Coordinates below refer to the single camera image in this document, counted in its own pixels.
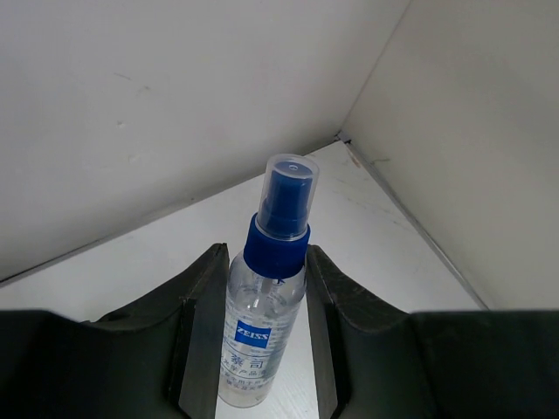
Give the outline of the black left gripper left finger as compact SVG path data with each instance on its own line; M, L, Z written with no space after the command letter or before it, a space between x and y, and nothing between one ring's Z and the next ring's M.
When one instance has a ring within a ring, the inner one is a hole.
M212 418L216 413L225 244L99 320L1 313L4 418Z

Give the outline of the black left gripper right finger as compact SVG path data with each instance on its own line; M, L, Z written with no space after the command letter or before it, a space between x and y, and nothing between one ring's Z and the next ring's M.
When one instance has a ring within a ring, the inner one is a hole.
M558 313L406 313L307 249L322 418L555 418Z

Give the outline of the clear blue-tipped pen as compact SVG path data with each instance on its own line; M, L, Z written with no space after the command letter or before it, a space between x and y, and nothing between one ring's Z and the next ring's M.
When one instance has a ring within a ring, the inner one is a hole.
M319 168L299 155L266 164L259 208L227 281L219 397L251 408L269 394L306 293L308 218Z

